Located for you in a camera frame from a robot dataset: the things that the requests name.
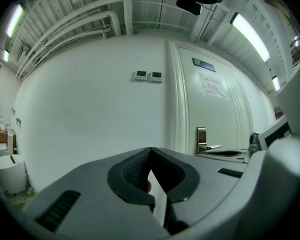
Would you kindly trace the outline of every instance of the thermostat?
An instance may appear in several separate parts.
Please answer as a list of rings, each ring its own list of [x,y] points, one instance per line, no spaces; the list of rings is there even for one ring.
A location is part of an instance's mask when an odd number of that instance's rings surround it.
[[[152,72],[150,80],[152,82],[162,82],[162,74],[159,72]]]
[[[147,81],[147,71],[137,71],[134,80]]]

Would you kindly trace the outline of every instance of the ceiling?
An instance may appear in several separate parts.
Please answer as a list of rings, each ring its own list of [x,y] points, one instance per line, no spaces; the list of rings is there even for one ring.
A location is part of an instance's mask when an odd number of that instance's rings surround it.
[[[51,26],[71,12],[97,0],[20,0],[24,12],[15,28],[12,38],[6,35],[6,28],[12,16],[13,9],[7,12],[0,22],[0,58],[3,51],[10,52],[8,65],[18,71],[22,59],[39,38]],[[284,17],[267,5],[263,0],[224,0],[214,5],[202,5],[201,14],[195,16],[176,6],[176,0],[132,0],[132,21],[134,28],[154,28],[179,32],[187,35],[192,42],[199,40],[215,46],[229,56],[243,64],[262,84],[269,93],[274,109],[279,109],[275,100],[276,91],[272,83],[272,76],[277,75],[282,86],[292,73],[292,58],[290,51],[291,27],[284,21]],[[87,15],[112,10],[118,14],[120,24],[124,29],[123,3],[116,2],[103,5],[77,16],[74,19],[84,18]],[[271,58],[264,63],[250,42],[230,24],[235,12],[242,14],[253,26],[265,43]],[[111,26],[109,18],[104,21],[96,20],[78,27],[54,41],[58,44],[67,38],[89,30],[99,30]],[[21,78],[36,65],[44,55],[40,53],[32,64],[24,71]]]

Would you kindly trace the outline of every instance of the door frame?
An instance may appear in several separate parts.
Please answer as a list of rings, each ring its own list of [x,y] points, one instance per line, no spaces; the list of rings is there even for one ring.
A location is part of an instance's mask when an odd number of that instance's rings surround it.
[[[174,97],[172,97],[172,99],[174,99],[174,102],[172,100],[172,104],[174,104],[174,107],[171,108],[171,117],[172,121],[174,122],[174,125],[171,129],[171,141],[172,143],[174,143],[174,150],[189,155],[190,123],[188,96],[184,69],[182,66],[181,56],[178,48],[184,48],[206,55],[230,67],[233,70],[234,76],[238,79],[238,84],[240,85],[240,88],[243,92],[245,106],[247,110],[247,117],[249,120],[249,129],[252,132],[253,125],[250,105],[248,102],[245,88],[238,76],[236,67],[221,56],[196,45],[175,40],[167,40],[166,44],[168,54],[168,70],[172,72],[173,77],[172,88]]]

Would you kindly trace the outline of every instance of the door handle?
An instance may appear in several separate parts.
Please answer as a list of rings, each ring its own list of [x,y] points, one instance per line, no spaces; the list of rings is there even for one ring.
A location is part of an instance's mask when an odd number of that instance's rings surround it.
[[[209,150],[221,148],[222,145],[207,146],[207,129],[205,127],[196,128],[196,153],[204,153]]]

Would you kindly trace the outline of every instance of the white trash can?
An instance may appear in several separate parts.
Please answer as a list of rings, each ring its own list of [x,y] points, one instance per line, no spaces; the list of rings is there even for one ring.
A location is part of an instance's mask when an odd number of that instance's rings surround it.
[[[24,159],[18,154],[0,157],[0,187],[8,195],[26,189],[26,168]]]

